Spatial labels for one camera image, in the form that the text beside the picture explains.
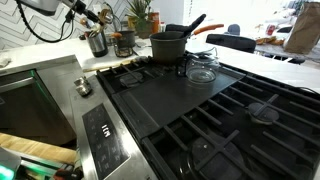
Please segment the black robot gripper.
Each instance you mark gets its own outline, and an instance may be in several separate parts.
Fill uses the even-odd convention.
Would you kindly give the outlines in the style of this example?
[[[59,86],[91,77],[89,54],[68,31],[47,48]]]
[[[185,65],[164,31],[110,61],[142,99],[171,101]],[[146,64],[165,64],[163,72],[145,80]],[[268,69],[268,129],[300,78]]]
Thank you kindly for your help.
[[[86,4],[81,0],[70,0],[71,1],[71,9],[78,13],[79,15],[85,15],[89,20],[94,23],[99,23],[99,17],[93,13],[91,10],[86,8]]]

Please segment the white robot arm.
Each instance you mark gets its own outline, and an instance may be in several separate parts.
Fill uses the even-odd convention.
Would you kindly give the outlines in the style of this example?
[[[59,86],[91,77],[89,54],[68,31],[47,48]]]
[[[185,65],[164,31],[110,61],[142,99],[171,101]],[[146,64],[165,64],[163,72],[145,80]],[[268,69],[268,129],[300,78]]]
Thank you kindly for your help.
[[[95,23],[99,23],[99,17],[87,8],[81,0],[16,0],[18,4],[25,5],[42,15],[53,16],[60,4],[69,7],[79,15],[85,15]]]

